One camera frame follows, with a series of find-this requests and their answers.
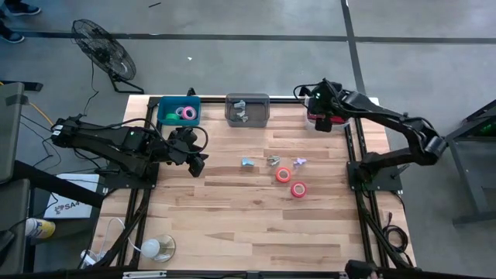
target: shoe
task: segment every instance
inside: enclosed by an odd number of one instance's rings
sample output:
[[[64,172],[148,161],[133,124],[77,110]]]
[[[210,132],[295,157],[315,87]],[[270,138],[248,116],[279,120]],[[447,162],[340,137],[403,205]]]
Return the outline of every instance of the shoe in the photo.
[[[9,43],[21,43],[24,40],[23,35],[14,32],[5,35],[0,35],[0,38],[6,40]]]
[[[13,16],[34,16],[41,12],[41,9],[35,6],[19,3],[16,5],[7,6]]]

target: concrete floor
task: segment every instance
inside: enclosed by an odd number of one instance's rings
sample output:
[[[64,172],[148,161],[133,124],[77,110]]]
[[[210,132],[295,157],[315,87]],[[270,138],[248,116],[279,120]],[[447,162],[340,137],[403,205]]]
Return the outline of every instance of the concrete floor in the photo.
[[[113,33],[247,34],[345,36],[339,0],[52,0],[39,5],[36,17],[10,19],[21,30],[68,32],[75,19],[90,19]],[[496,2],[491,0],[349,0],[356,36],[496,37]],[[136,63],[135,82],[148,94],[265,92],[290,95],[295,85],[323,77],[355,89],[346,42],[120,40]],[[429,119],[443,135],[495,94],[496,49],[481,44],[358,43],[367,94],[399,112]],[[45,84],[29,99],[52,120],[82,112],[91,90],[91,62],[68,39],[27,38],[19,45],[0,44],[0,77]],[[112,90],[95,69],[89,122],[122,119],[127,95]],[[23,114],[46,124],[36,111]],[[49,136],[30,125],[43,136]],[[388,131],[392,149],[404,147],[401,135]],[[93,165],[58,149],[63,163],[51,173]],[[34,164],[44,157],[39,138],[21,128],[18,159]],[[50,158],[40,167],[57,162]],[[408,227],[418,266],[423,270],[496,277],[496,222],[454,228],[451,220],[471,213],[453,159],[446,151],[433,167],[412,166],[401,176]],[[41,246],[38,254],[57,253],[58,260],[37,257],[46,269],[72,268],[88,236]]]

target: wooden table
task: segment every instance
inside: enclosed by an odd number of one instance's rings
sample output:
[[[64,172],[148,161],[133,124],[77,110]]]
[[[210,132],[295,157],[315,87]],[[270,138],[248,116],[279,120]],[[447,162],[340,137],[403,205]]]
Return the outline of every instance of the wooden table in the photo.
[[[144,118],[148,98],[129,96],[124,120]],[[344,132],[307,130],[301,105],[270,105],[265,129],[230,128],[223,104],[204,104],[201,113],[201,126],[210,135],[204,151],[210,157],[201,176],[193,178],[186,164],[162,164],[146,219],[143,241],[166,233],[174,237],[177,251],[162,264],[141,257],[140,269],[338,271],[349,259],[364,259],[357,205],[346,178]],[[165,126],[164,135],[170,130]],[[384,127],[363,120],[363,130],[369,151],[388,151]],[[199,131],[198,138],[202,145],[205,137]],[[308,160],[293,171],[290,182],[304,181],[306,197],[293,198],[290,183],[275,180],[275,167],[267,166],[270,155],[282,158],[281,167],[292,168],[296,157]],[[241,167],[242,157],[255,167]],[[124,220],[129,193],[121,189],[104,201],[92,245],[96,253],[109,220]],[[393,212],[392,223],[408,233],[395,196],[378,192],[377,203],[383,225]],[[111,224],[104,250],[121,231],[120,224]],[[370,240],[378,263],[376,239]],[[414,260],[411,244],[407,252]]]

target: fan stand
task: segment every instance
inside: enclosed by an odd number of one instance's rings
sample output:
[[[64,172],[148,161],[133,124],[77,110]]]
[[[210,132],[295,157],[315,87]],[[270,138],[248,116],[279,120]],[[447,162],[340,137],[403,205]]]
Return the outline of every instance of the fan stand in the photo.
[[[121,79],[121,77],[118,76],[117,74],[110,74],[109,73],[108,74],[108,77],[110,78],[110,81],[112,82],[112,86],[114,87],[114,91],[117,92],[117,93],[145,94],[145,91],[141,87],[136,86],[136,85],[134,85],[134,84],[132,84],[132,83],[130,83],[128,81],[125,81],[125,80]],[[127,85],[129,85],[131,87],[134,87],[134,88],[136,88],[138,90],[136,90],[136,91],[127,91],[127,90],[126,91],[123,91],[123,90],[119,90],[117,88],[117,85],[115,85],[116,82],[123,82],[123,83],[125,83],[125,84],[127,84]]]

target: teal bin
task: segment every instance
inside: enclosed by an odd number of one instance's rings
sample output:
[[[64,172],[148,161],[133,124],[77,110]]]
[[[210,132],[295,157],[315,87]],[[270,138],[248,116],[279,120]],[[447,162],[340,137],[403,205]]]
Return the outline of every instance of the teal bin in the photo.
[[[176,113],[179,107],[191,106],[196,110],[196,119],[166,119],[169,113]],[[200,117],[202,113],[202,105],[198,96],[164,96],[160,98],[158,104],[157,119],[160,123],[166,126],[198,126],[200,125]]]

